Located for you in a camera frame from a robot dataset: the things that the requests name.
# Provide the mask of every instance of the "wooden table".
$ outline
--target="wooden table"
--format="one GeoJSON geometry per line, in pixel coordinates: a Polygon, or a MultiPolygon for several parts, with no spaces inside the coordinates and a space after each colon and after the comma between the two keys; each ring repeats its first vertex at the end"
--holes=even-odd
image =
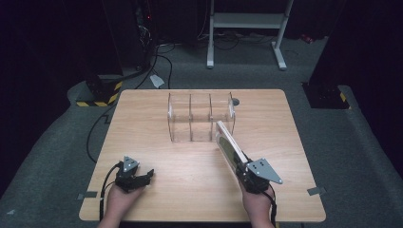
{"type": "MultiPolygon", "coordinates": [[[[94,169],[80,218],[99,219],[99,197],[106,173],[124,155],[140,162],[137,175],[155,175],[128,212],[133,221],[248,221],[237,179],[215,142],[171,142],[167,123],[169,93],[232,93],[233,137],[252,160],[266,158],[284,184],[277,193],[277,221],[326,218],[290,107],[278,89],[125,90],[122,92],[94,169]]],[[[114,181],[112,173],[109,181],[114,181]]]]}

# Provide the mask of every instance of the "metal stand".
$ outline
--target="metal stand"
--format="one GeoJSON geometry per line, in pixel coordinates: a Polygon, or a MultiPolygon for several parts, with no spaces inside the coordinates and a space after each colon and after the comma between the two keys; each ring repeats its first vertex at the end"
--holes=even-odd
{"type": "Polygon", "coordinates": [[[287,69],[279,46],[287,26],[294,0],[289,0],[284,13],[215,13],[211,0],[210,30],[207,50],[207,68],[214,67],[214,28],[278,29],[278,39],[272,42],[273,51],[281,70],[287,69]]]}

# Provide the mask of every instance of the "human hand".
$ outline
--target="human hand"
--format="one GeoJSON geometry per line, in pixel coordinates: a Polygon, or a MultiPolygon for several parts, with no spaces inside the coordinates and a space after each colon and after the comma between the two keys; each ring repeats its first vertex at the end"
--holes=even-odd
{"type": "MultiPolygon", "coordinates": [[[[272,202],[262,193],[253,194],[246,191],[243,184],[239,181],[242,192],[242,202],[245,211],[251,220],[253,228],[273,227],[270,221],[270,207],[272,202]]],[[[265,191],[271,198],[274,197],[274,191],[271,186],[265,191]]]]}
{"type": "Polygon", "coordinates": [[[125,192],[113,184],[110,187],[106,201],[106,212],[98,227],[119,227],[122,218],[133,205],[134,201],[142,194],[144,187],[134,191],[125,192]]]}

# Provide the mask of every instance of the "dark background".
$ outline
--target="dark background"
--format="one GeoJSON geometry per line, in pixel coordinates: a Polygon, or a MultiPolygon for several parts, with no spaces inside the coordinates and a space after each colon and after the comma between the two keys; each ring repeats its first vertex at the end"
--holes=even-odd
{"type": "MultiPolygon", "coordinates": [[[[239,5],[228,2],[217,1],[217,10],[277,12],[284,7],[279,0],[274,0],[270,9],[262,7],[267,6],[263,0],[254,1],[253,5],[250,1],[238,1],[239,5]]],[[[285,37],[298,39],[301,34],[308,34],[313,39],[322,39],[330,35],[310,83],[350,86],[382,148],[402,175],[399,147],[403,139],[402,4],[394,0],[352,0],[345,6],[344,3],[295,1],[285,37]]],[[[156,14],[157,28],[167,23],[159,35],[173,41],[195,42],[205,2],[162,0],[163,4],[172,4],[172,8],[156,12],[164,11],[171,16],[163,17],[161,12],[159,18],[156,14]],[[181,14],[180,18],[172,16],[178,15],[172,14],[172,10],[183,8],[194,13],[181,14]],[[170,29],[186,27],[190,29],[183,37],[172,36],[178,33],[170,29]]],[[[67,91],[82,82],[85,75],[77,67],[77,56],[71,53],[71,44],[66,39],[69,30],[63,1],[2,1],[0,29],[3,123],[0,193],[3,194],[41,134],[70,106],[67,91]]]]}

